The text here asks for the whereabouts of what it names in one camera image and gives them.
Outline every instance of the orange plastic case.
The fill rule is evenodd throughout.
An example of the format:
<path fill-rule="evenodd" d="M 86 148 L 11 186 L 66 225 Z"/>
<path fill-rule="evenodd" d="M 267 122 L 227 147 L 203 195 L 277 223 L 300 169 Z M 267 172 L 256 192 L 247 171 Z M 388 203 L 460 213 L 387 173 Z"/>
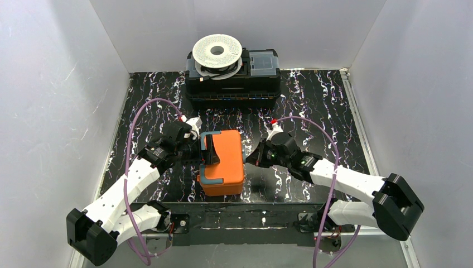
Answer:
<path fill-rule="evenodd" d="M 220 163 L 211 166 L 201 165 L 197 181 L 205 194 L 211 197 L 241 194 L 245 182 L 245 170 L 240 132 L 237 130 L 204 132 L 201 135 L 201 142 L 204 144 L 206 135 L 213 136 Z"/>

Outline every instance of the black marble surface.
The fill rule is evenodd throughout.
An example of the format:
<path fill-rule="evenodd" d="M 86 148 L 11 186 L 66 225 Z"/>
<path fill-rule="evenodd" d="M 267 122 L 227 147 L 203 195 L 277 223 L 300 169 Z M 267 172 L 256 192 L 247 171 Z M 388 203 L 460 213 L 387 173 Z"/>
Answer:
<path fill-rule="evenodd" d="M 188 118 L 199 115 L 202 119 L 201 132 L 239 130 L 246 154 L 254 149 L 261 137 L 266 137 L 267 125 L 273 118 L 290 115 L 310 118 L 337 142 L 342 165 L 368 173 L 339 71 L 283 71 L 282 95 L 272 110 L 230 108 L 193 111 L 184 97 L 184 80 L 184 73 L 178 72 L 132 74 L 101 194 L 124 173 L 127 133 L 135 113 L 147 100 L 157 97 L 174 102 Z M 161 130 L 164 123 L 176 118 L 173 109 L 165 103 L 151 104 L 143 111 L 134 130 L 132 157 L 145 146 L 153 133 Z M 316 127 L 309 127 L 308 123 L 300 121 L 285 121 L 282 126 L 302 148 L 325 156 L 332 162 L 335 160 L 332 146 Z M 327 187 L 298 181 L 282 167 L 261 169 L 246 164 L 246 180 L 241 195 L 207 197 L 196 182 L 197 171 L 197 167 L 175 167 L 151 184 L 137 201 L 324 203 L 328 193 Z"/>

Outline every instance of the metal frame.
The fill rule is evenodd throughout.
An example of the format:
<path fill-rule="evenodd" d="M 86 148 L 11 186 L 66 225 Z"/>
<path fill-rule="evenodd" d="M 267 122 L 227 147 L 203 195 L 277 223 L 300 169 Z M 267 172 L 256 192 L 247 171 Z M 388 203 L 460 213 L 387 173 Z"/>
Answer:
<path fill-rule="evenodd" d="M 360 113 L 358 112 L 358 105 L 356 103 L 355 94 L 353 92 L 353 88 L 351 87 L 351 83 L 349 80 L 350 73 L 348 72 L 347 68 L 342 68 L 340 69 L 340 74 L 342 77 L 343 86 L 345 87 L 345 93 L 348 97 L 350 109 L 353 114 L 353 118 L 355 120 L 358 136 L 360 137 L 360 141 L 363 143 L 362 146 L 363 146 L 366 162 L 368 163 L 368 169 L 370 171 L 370 174 L 378 176 L 379 175 L 378 167 L 376 166 L 376 163 L 374 161 L 373 154 L 371 152 L 371 148 L 368 143 L 368 138 L 366 137 L 365 127 L 361 120 Z M 374 228 L 362 227 L 358 235 L 372 235 L 373 234 L 372 229 Z M 417 260 L 414 247 L 412 246 L 411 238 L 407 239 L 407 241 L 400 241 L 400 246 L 402 248 L 402 252 L 404 253 L 404 258 L 406 260 L 407 266 L 409 268 L 420 268 L 421 266 L 419 264 L 419 261 Z"/>
<path fill-rule="evenodd" d="M 349 104 L 350 104 L 350 109 L 351 109 L 351 112 L 353 114 L 353 118 L 355 120 L 356 129 L 357 129 L 358 135 L 360 137 L 360 141 L 362 142 L 362 148 L 363 148 L 363 152 L 364 152 L 367 164 L 368 164 L 369 172 L 372 175 L 379 175 L 378 168 L 376 166 L 373 154 L 371 152 L 371 148 L 370 148 L 369 143 L 368 143 L 365 128 L 364 128 L 363 122 L 361 120 L 359 111 L 358 111 L 358 105 L 356 103 L 353 88 L 351 87 L 351 83 L 350 83 L 350 80 L 349 80 L 350 73 L 348 72 L 347 68 L 342 68 L 339 71 L 340 71 L 340 74 L 342 76 L 342 81 L 343 81 L 343 84 L 344 84 L 344 87 L 345 87 L 345 93 L 348 97 L 348 101 L 349 101 Z M 126 102 L 126 100 L 123 102 L 122 111 L 123 111 L 125 102 Z M 117 121 L 116 128 L 118 128 L 119 123 L 120 123 L 120 119 Z M 111 152 L 111 150 L 113 148 L 113 142 L 114 142 L 114 139 L 116 138 L 116 134 L 117 134 L 117 132 L 116 132 L 116 129 L 115 129 L 115 136 L 113 137 L 113 139 L 110 143 L 109 153 Z M 102 182 L 103 182 L 103 179 L 104 179 L 104 173 L 105 173 L 106 168 L 107 168 L 107 162 L 104 163 L 103 172 L 101 173 L 102 177 L 100 178 L 100 184 L 98 185 L 97 190 L 95 192 L 94 200 L 96 200 L 99 197 L 99 193 L 100 193 L 100 189 L 102 188 Z M 150 237 L 154 237 L 156 235 L 159 235 L 159 234 L 145 234 L 145 236 L 150 236 Z M 372 236 L 372 235 L 379 236 L 379 235 L 385 235 L 385 234 L 377 228 L 362 227 L 359 235 L 361 235 L 361 236 Z M 407 241 L 401 241 L 400 246 L 401 246 L 401 249 L 404 253 L 404 258 L 406 260 L 407 266 L 409 268 L 420 268 L 419 262 L 417 260 L 416 253 L 414 251 L 414 247 L 412 245 L 411 238 L 407 239 Z M 84 262 L 85 262 L 85 257 L 74 250 L 73 255 L 71 257 L 71 261 L 69 263 L 69 268 L 82 268 Z"/>

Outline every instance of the white wall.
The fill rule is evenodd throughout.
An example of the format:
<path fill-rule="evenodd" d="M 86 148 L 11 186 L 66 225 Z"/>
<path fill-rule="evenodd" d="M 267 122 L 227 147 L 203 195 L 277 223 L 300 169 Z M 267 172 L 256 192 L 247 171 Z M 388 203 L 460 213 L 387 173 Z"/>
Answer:
<path fill-rule="evenodd" d="M 387 0 L 351 68 L 382 174 L 402 174 L 426 210 L 422 267 L 471 267 L 473 1 Z"/>
<path fill-rule="evenodd" d="M 276 49 L 281 68 L 348 67 L 385 0 L 91 0 L 129 72 L 184 70 L 194 43 L 228 34 Z"/>
<path fill-rule="evenodd" d="M 0 2 L 0 266 L 67 267 L 128 73 L 89 1 Z"/>

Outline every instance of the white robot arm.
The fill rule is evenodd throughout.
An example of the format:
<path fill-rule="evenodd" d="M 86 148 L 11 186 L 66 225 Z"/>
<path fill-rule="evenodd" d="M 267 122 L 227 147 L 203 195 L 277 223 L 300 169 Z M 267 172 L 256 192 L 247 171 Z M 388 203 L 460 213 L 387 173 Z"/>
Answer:
<path fill-rule="evenodd" d="M 295 139 L 272 122 L 268 138 L 262 139 L 246 159 L 247 163 L 268 168 L 284 166 L 298 180 L 330 187 L 334 164 L 323 157 L 301 151 Z M 345 224 L 371 226 L 401 241 L 407 240 L 424 210 L 424 205 L 403 177 L 391 174 L 384 178 L 371 176 L 342 166 L 337 167 L 335 190 L 346 193 L 360 202 L 332 199 L 324 223 L 315 213 L 304 219 L 316 232 L 320 224 L 326 230 Z"/>
<path fill-rule="evenodd" d="M 199 117 L 185 123 L 176 121 L 163 127 L 163 134 L 152 139 L 138 153 L 129 168 L 99 199 L 82 211 L 73 209 L 66 217 L 67 241 L 94 265 L 105 263 L 117 246 L 136 235 L 126 209 L 123 184 L 127 179 L 127 195 L 135 200 L 146 187 L 176 162 L 199 159 Z M 151 201 L 133 212 L 140 231 L 168 229 L 170 211 L 160 202 Z"/>

